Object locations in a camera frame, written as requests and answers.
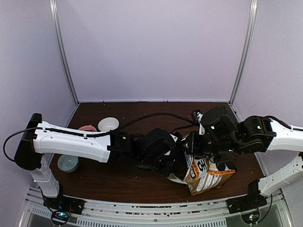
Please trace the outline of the pet food bag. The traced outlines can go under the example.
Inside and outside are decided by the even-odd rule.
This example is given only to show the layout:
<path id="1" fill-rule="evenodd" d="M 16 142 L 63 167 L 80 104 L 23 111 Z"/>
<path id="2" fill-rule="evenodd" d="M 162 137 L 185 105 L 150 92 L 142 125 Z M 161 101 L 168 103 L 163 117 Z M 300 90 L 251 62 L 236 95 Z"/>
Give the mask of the pet food bag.
<path id="1" fill-rule="evenodd" d="M 236 166 L 229 160 L 215 163 L 214 157 L 185 153 L 181 163 L 167 178 L 186 185 L 191 195 L 197 195 L 222 187 L 236 173 Z"/>

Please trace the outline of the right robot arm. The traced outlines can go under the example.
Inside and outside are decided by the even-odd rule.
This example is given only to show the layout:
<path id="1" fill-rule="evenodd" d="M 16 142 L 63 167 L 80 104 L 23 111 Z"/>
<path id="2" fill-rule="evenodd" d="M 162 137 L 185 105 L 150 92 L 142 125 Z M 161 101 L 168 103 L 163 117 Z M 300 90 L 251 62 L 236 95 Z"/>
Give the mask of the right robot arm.
<path id="1" fill-rule="evenodd" d="M 227 153 L 298 152 L 289 164 L 249 185 L 249 194 L 243 197 L 242 202 L 249 209 L 261 201 L 261 195 L 267 197 L 303 175 L 302 128 L 288 125 L 273 116 L 253 115 L 239 122 L 226 106 L 215 107 L 205 113 L 195 110 L 192 120 L 199 130 L 191 132 L 180 142 L 188 166 L 183 182 L 192 195 L 220 188 L 236 173 L 232 163 L 223 159 Z"/>

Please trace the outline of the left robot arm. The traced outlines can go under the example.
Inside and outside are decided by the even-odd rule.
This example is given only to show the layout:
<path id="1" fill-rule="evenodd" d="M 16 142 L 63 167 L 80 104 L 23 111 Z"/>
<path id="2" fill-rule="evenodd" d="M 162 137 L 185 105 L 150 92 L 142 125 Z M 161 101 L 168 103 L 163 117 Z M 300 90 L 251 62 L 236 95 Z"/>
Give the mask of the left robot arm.
<path id="1" fill-rule="evenodd" d="M 156 128 L 146 135 L 128 134 L 115 129 L 109 132 L 80 131 L 58 127 L 32 115 L 14 156 L 15 163 L 28 170 L 45 197 L 58 210 L 68 206 L 62 186 L 49 168 L 45 154 L 83 157 L 120 167 L 159 170 L 167 175 L 176 160 L 178 138 Z"/>

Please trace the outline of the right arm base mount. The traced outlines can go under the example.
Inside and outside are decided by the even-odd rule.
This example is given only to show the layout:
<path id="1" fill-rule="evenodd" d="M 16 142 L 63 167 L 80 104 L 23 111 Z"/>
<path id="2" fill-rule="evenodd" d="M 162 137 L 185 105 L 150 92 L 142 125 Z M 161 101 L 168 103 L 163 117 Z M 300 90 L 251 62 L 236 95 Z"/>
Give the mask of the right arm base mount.
<path id="1" fill-rule="evenodd" d="M 258 184 L 259 180 L 255 180 L 248 185 L 246 195 L 226 200 L 229 213 L 242 213 L 241 219 L 249 225 L 256 225 L 264 219 L 259 208 L 267 205 L 267 197 L 261 195 Z"/>

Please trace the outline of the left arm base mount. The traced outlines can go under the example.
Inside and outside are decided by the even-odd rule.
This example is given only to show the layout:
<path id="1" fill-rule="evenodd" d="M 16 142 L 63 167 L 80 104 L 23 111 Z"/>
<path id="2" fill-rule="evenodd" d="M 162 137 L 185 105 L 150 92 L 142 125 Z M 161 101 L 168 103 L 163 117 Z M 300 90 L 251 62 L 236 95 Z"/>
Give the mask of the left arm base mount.
<path id="1" fill-rule="evenodd" d="M 43 205 L 51 212 L 50 220 L 56 227 L 67 224 L 72 214 L 81 215 L 85 201 L 72 198 L 63 194 L 63 186 L 59 183 L 59 193 L 57 197 L 46 197 L 41 190 Z"/>

